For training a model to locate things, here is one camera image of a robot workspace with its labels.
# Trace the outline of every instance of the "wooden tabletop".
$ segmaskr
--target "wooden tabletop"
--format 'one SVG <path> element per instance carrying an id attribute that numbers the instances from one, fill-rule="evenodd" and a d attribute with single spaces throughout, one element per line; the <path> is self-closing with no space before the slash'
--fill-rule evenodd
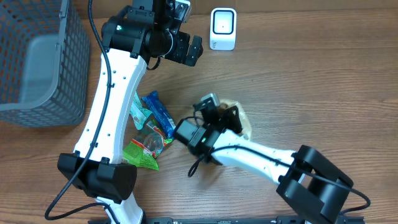
<path id="1" fill-rule="evenodd" d="M 95 20 L 101 27 L 106 19 Z M 100 73 L 100 50 L 88 21 L 90 112 Z M 158 90 L 175 121 L 209 92 L 242 103 L 254 140 L 270 147 L 317 148 L 372 200 L 350 215 L 366 223 L 397 223 L 398 10 L 239 14 L 236 48 L 209 48 L 209 16 L 193 16 L 182 31 L 203 37 L 196 67 L 163 60 L 147 72 L 141 96 Z M 72 152 L 85 122 L 74 127 L 27 129 L 0 124 L 0 223 L 47 223 L 44 211 L 65 185 L 58 155 Z M 125 142 L 133 135 L 130 119 Z M 261 218 L 292 215 L 267 180 L 234 167 L 195 162 L 179 142 L 158 158 L 160 171 L 139 169 L 134 195 L 148 217 Z M 53 210 L 59 215 L 93 202 L 71 188 Z M 346 207 L 363 200 L 350 195 Z M 104 218 L 91 208 L 54 223 Z"/>

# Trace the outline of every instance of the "blue snack wrapper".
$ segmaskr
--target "blue snack wrapper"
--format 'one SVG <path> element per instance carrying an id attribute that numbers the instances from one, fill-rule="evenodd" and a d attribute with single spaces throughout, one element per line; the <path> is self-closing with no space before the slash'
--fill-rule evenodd
<path id="1" fill-rule="evenodd" d="M 174 128 L 175 124 L 167 111 L 166 107 L 159 100 L 159 95 L 157 91 L 153 91 L 149 94 L 149 96 L 142 97 L 143 102 L 147 105 L 147 107 L 152 111 L 155 116 L 157 122 L 159 122 L 162 127 L 165 135 L 168 139 L 174 139 Z"/>

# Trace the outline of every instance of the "basket bottom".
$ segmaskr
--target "basket bottom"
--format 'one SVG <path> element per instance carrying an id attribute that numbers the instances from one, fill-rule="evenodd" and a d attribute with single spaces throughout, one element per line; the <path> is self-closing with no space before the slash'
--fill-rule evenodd
<path id="1" fill-rule="evenodd" d="M 46 34 L 33 38 L 28 45 L 19 103 L 40 99 L 50 90 L 55 78 L 55 44 L 58 34 Z"/>

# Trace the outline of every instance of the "green packet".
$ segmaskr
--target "green packet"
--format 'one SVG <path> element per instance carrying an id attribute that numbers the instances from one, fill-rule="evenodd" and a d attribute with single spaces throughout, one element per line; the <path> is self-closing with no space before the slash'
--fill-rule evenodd
<path id="1" fill-rule="evenodd" d="M 166 139 L 164 133 L 149 121 L 131 142 L 123 149 L 123 161 L 137 167 L 159 170 L 156 158 L 173 139 Z"/>

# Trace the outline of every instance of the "gray bin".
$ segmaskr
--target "gray bin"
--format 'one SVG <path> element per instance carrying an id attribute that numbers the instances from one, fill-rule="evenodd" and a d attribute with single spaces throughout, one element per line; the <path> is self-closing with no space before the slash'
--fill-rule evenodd
<path id="1" fill-rule="evenodd" d="M 0 120 L 79 124 L 90 41 L 69 0 L 0 0 Z"/>

